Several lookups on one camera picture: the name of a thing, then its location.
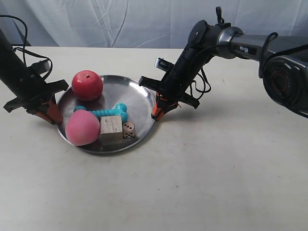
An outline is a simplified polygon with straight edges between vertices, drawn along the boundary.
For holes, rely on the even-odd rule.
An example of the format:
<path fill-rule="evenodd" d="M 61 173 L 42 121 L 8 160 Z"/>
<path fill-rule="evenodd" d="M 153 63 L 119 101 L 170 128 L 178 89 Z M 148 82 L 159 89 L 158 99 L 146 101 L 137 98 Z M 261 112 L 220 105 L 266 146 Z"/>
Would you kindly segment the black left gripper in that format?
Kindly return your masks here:
<path fill-rule="evenodd" d="M 61 124 L 63 116 L 56 103 L 55 94 L 68 89 L 65 80 L 47 83 L 38 75 L 19 76 L 14 73 L 3 74 L 3 83 L 16 96 L 4 105 L 7 112 L 23 107 L 48 123 Z"/>

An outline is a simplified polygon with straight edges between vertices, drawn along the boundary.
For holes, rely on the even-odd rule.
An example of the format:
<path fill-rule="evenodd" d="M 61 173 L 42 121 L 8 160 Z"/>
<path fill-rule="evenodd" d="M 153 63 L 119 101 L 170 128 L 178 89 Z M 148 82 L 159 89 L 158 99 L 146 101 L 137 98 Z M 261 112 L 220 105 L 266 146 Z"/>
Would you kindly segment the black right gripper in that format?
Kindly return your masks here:
<path fill-rule="evenodd" d="M 156 100 L 152 110 L 152 119 L 159 121 L 166 113 L 176 109 L 178 102 L 194 108 L 199 100 L 185 91 L 192 84 L 202 67 L 212 58 L 211 49 L 200 50 L 186 47 L 175 64 L 170 64 L 161 80 L 142 76 L 139 85 L 156 92 Z"/>

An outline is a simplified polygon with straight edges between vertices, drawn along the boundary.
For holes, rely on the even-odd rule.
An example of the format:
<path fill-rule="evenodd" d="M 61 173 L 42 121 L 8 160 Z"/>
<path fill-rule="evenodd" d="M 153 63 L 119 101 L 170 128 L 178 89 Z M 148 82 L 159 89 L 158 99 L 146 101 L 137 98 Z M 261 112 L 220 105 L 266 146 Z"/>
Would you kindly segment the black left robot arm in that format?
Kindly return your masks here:
<path fill-rule="evenodd" d="M 4 105 L 7 112 L 24 108 L 51 124 L 61 124 L 63 116 L 56 103 L 55 94 L 68 89 L 65 80 L 47 83 L 34 65 L 26 66 L 14 53 L 4 33 L 0 33 L 0 80 L 16 98 Z"/>

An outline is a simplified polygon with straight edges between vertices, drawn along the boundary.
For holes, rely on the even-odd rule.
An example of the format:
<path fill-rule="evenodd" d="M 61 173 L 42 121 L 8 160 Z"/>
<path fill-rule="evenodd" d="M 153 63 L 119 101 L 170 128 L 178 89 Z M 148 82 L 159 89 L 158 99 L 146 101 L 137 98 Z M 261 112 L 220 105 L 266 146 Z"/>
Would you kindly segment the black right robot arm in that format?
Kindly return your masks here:
<path fill-rule="evenodd" d="M 206 82 L 203 67 L 215 56 L 257 61 L 258 75 L 269 97 L 291 112 L 307 117 L 308 43 L 304 37 L 281 36 L 276 32 L 246 35 L 229 23 L 221 21 L 211 26 L 201 20 L 192 28 L 175 63 L 156 60 L 155 66 L 165 72 L 161 80 L 139 80 L 139 85 L 156 92 L 152 119 L 159 120 L 180 102 L 197 108 L 199 100 L 186 90 L 197 75 Z"/>

